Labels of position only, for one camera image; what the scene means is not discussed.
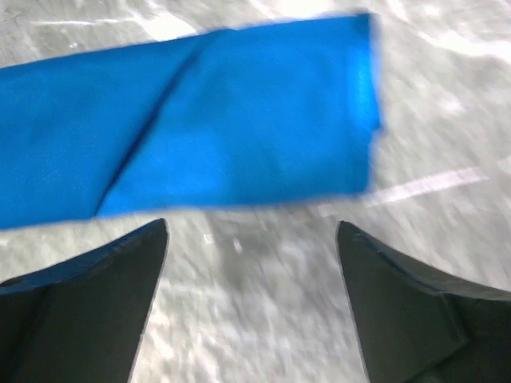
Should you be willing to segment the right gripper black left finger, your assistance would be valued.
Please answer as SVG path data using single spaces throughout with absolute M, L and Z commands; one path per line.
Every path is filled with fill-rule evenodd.
M 1 284 L 3 382 L 127 382 L 168 243 L 156 219 Z

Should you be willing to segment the blue cloth napkin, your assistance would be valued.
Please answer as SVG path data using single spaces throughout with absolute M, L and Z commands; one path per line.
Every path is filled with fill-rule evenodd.
M 371 14 L 217 30 L 1 71 L 1 226 L 363 193 Z

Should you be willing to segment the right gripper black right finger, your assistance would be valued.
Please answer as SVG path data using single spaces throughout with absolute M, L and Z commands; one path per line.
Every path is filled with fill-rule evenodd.
M 354 224 L 339 262 L 371 382 L 508 382 L 510 293 L 447 274 Z

